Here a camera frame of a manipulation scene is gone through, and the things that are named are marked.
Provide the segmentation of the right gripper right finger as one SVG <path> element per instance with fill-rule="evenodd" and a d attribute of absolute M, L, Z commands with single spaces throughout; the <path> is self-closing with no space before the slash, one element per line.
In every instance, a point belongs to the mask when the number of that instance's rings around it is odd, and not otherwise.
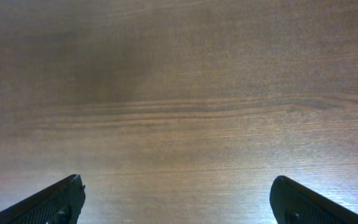
<path fill-rule="evenodd" d="M 278 224 L 358 224 L 358 214 L 284 175 L 273 181 L 269 200 Z"/>

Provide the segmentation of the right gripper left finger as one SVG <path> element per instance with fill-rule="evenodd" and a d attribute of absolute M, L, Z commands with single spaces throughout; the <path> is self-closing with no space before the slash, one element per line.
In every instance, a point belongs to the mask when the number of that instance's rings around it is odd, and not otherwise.
<path fill-rule="evenodd" d="M 85 204 L 81 176 L 72 174 L 0 212 L 0 224 L 76 224 Z"/>

